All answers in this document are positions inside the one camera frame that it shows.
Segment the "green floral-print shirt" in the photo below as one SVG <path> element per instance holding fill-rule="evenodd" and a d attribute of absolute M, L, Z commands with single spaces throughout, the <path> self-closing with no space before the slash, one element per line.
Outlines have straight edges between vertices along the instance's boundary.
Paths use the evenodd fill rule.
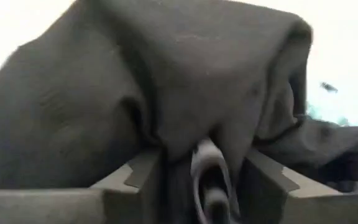
<path fill-rule="evenodd" d="M 349 120 L 337 108 L 319 104 L 307 104 L 306 113 L 313 119 L 328 121 L 340 126 L 350 126 Z"/>

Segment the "plain black garment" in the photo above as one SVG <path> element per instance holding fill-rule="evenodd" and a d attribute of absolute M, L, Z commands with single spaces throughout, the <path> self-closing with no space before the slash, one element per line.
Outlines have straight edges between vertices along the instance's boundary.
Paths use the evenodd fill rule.
<path fill-rule="evenodd" d="M 306 113 L 311 27 L 225 0 L 76 0 L 0 68 L 0 224 L 105 224 L 91 186 L 162 155 L 160 224 L 242 224 L 249 151 L 341 195 L 280 224 L 358 224 L 358 126 Z"/>

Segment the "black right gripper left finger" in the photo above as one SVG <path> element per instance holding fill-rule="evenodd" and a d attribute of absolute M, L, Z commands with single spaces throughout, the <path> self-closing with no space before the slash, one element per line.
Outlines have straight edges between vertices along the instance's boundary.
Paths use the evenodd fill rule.
<path fill-rule="evenodd" d="M 93 184 L 103 192 L 105 224 L 160 224 L 162 155 L 144 151 Z"/>

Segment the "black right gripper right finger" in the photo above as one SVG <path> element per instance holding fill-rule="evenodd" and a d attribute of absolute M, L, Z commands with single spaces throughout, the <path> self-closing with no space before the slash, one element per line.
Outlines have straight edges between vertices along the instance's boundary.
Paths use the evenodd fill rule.
<path fill-rule="evenodd" d="M 280 224 L 288 198 L 341 195 L 268 156 L 249 151 L 240 174 L 242 224 Z"/>

